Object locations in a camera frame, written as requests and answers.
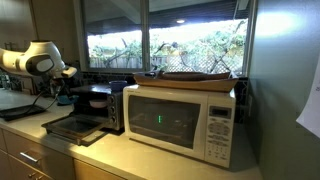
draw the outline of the white microwave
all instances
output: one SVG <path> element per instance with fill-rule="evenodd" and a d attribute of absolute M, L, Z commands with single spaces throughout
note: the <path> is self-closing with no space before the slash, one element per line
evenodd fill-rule
<path fill-rule="evenodd" d="M 222 93 L 127 86 L 123 89 L 125 134 L 228 168 L 235 104 L 233 90 Z"/>

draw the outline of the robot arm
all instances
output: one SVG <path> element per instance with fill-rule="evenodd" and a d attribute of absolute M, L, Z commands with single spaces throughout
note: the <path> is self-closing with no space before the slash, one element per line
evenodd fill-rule
<path fill-rule="evenodd" d="M 76 68 L 64 64 L 51 41 L 32 41 L 24 53 L 0 49 L 0 68 L 25 76 L 48 74 L 51 79 L 70 78 L 77 72 Z"/>

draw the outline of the black tray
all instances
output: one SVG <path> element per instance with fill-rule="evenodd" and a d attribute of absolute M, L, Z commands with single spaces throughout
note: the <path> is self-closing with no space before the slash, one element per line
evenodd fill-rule
<path fill-rule="evenodd" d="M 44 109 L 43 107 L 35 104 L 34 105 L 30 104 L 26 106 L 11 108 L 11 109 L 0 110 L 0 118 L 3 118 L 5 121 L 11 121 L 14 119 L 38 114 L 44 111 L 46 111 L 46 109 Z"/>

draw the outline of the beige countertop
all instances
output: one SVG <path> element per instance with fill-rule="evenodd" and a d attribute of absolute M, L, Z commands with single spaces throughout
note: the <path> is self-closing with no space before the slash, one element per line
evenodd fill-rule
<path fill-rule="evenodd" d="M 31 104 L 35 98 L 0 89 L 0 109 Z M 51 102 L 51 98 L 40 98 L 37 104 L 47 107 Z M 0 118 L 0 128 L 128 179 L 262 179 L 243 125 L 235 126 L 231 166 L 225 169 L 132 141 L 124 133 L 107 134 L 85 147 L 48 135 L 45 128 L 41 127 L 71 111 L 71 105 L 54 104 L 41 114 L 9 122 Z"/>

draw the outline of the white paper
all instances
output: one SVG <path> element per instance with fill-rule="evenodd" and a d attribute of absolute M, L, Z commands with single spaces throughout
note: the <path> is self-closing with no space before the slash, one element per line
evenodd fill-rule
<path fill-rule="evenodd" d="M 320 137 L 320 57 L 307 104 L 297 122 Z"/>

